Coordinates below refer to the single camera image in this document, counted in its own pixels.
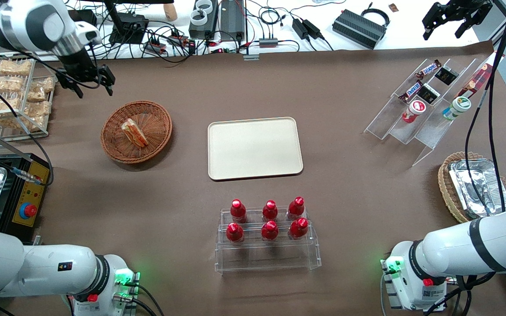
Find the beige tray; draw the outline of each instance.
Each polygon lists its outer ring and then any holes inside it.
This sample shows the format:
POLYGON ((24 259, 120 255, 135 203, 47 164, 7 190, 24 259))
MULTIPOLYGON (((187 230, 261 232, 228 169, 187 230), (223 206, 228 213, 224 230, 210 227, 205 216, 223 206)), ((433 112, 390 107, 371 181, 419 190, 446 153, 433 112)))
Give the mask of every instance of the beige tray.
POLYGON ((298 174, 303 168, 293 118, 213 122, 208 126, 208 175, 213 180, 298 174))

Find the wicker basket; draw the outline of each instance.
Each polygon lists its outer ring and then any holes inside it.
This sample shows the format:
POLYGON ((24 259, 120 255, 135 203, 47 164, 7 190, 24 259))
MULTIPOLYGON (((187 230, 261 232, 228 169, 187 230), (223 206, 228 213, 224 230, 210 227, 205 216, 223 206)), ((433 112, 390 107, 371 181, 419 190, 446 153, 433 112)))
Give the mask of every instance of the wicker basket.
MULTIPOLYGON (((474 154, 473 152, 468 152, 468 158, 469 159, 480 159, 483 158, 480 154, 474 154)), ((446 204, 446 207, 458 220, 460 223, 469 222, 471 218, 468 218, 466 216, 466 212, 462 209, 462 206, 460 205, 460 199, 458 198, 458 193, 456 192, 456 188, 454 188, 454 185, 452 184, 452 179, 450 178, 450 174, 448 173, 448 164, 451 162, 455 162, 456 160, 462 160, 466 159, 466 154, 464 154, 463 151, 456 152, 446 160, 444 160, 444 163, 438 168, 438 186, 440 187, 440 192, 442 193, 442 198, 444 199, 444 203, 446 204)), ((506 188, 506 180, 505 178, 501 177, 501 181, 503 182, 505 188, 506 188)))
POLYGON ((137 164, 158 154, 169 142, 173 124, 163 106, 151 101, 136 101, 118 108, 105 122, 101 131, 101 146, 105 153, 123 164, 137 164), (120 126, 133 119, 146 136, 149 145, 140 148, 132 144, 120 126))

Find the red bottle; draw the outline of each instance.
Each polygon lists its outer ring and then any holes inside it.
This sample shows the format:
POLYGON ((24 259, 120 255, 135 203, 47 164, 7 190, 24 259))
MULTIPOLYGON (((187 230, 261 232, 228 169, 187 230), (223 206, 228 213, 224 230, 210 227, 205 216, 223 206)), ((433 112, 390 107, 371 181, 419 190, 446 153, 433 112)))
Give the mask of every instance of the red bottle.
POLYGON ((243 205, 240 200, 235 199, 233 202, 231 202, 231 208, 229 209, 229 212, 231 213, 231 219, 235 223, 245 224, 247 222, 245 205, 243 205))
POLYGON ((302 217, 304 213, 304 198, 298 196, 289 205, 289 210, 286 212, 286 218, 289 220, 296 220, 302 217))
POLYGON ((290 224, 289 238, 297 240, 307 233, 307 219, 299 218, 290 224))
POLYGON ((227 230, 225 231, 225 236, 231 242, 243 242, 245 239, 245 234, 243 234, 243 228, 235 223, 230 223, 228 225, 227 230))
POLYGON ((269 220, 261 228, 261 237, 264 241, 275 240, 278 236, 278 226, 274 220, 269 220))
POLYGON ((263 220, 265 222, 275 220, 277 218, 277 214, 277 204, 273 200, 268 200, 267 204, 265 204, 265 207, 263 208, 263 220))

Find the red button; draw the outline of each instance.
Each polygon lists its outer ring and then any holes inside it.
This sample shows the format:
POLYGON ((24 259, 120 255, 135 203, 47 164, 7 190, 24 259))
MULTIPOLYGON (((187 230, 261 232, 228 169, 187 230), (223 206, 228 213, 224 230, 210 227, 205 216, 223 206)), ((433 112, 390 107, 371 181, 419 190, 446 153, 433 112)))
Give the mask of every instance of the red button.
POLYGON ((32 205, 32 204, 27 205, 27 206, 25 207, 25 215, 26 215, 27 217, 33 217, 33 216, 35 216, 35 215, 36 215, 36 211, 37 211, 37 210, 38 210, 38 209, 36 209, 36 206, 34 206, 34 205, 32 205))

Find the qr code label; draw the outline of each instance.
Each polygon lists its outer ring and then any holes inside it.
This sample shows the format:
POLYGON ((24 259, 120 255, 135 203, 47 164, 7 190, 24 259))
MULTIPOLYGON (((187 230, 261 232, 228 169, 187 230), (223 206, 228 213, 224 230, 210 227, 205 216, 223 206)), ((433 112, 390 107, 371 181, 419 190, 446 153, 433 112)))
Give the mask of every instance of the qr code label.
POLYGON ((423 300, 436 301, 444 294, 444 286, 423 286, 423 300))

